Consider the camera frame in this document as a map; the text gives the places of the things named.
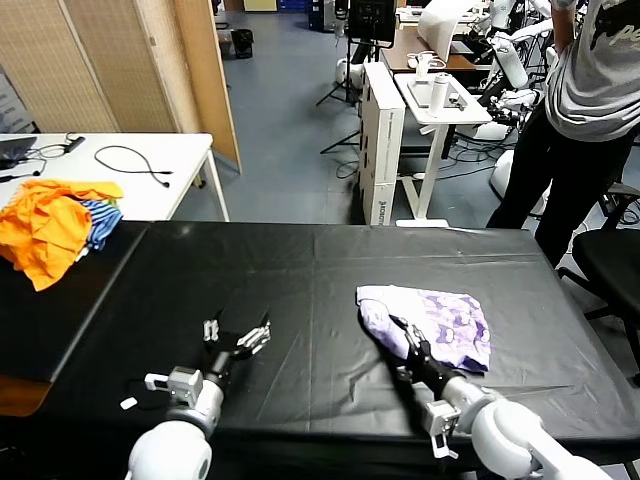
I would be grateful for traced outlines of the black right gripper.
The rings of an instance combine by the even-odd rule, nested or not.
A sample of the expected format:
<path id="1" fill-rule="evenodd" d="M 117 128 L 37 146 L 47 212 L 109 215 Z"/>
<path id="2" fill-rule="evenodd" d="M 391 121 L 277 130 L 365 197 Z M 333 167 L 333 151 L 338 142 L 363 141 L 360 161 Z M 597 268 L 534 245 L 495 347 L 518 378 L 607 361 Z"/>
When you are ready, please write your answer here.
<path id="1" fill-rule="evenodd" d="M 409 353 L 413 356 L 398 367 L 398 378 L 411 384 L 423 383 L 435 400 L 441 400 L 446 385 L 462 374 L 430 357 L 430 344 L 420 329 L 411 327 L 402 317 L 390 315 L 389 318 L 390 351 L 401 360 L 406 360 Z"/>

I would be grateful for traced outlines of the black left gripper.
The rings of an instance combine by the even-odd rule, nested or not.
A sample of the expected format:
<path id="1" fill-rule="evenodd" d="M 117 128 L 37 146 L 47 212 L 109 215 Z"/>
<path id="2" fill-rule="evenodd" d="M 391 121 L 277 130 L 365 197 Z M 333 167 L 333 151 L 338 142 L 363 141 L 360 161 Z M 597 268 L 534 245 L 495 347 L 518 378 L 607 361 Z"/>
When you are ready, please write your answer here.
<path id="1" fill-rule="evenodd" d="M 206 380 L 217 386 L 227 386 L 231 370 L 237 361 L 258 353 L 271 339 L 270 314 L 265 312 L 261 322 L 246 334 L 220 331 L 217 312 L 205 320 L 203 327 L 203 373 Z"/>

